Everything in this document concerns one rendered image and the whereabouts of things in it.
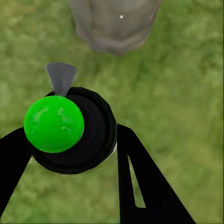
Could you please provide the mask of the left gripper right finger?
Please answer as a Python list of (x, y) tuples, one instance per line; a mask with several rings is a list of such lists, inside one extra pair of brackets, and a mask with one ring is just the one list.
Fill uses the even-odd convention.
[[(118, 125), (120, 224), (196, 224), (130, 128)], [(135, 205), (128, 156), (146, 208)]]

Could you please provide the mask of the pesticide atomizer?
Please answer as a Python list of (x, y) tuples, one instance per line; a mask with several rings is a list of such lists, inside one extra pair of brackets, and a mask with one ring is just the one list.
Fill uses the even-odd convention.
[(52, 172), (80, 174), (113, 155), (118, 124), (96, 92), (71, 87), (78, 70), (68, 63), (46, 66), (53, 91), (29, 108), (24, 119), (28, 148)]

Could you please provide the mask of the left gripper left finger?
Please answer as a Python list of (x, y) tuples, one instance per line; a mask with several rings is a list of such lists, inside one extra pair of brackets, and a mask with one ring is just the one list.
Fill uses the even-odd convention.
[(31, 157), (24, 128), (0, 139), (0, 217)]

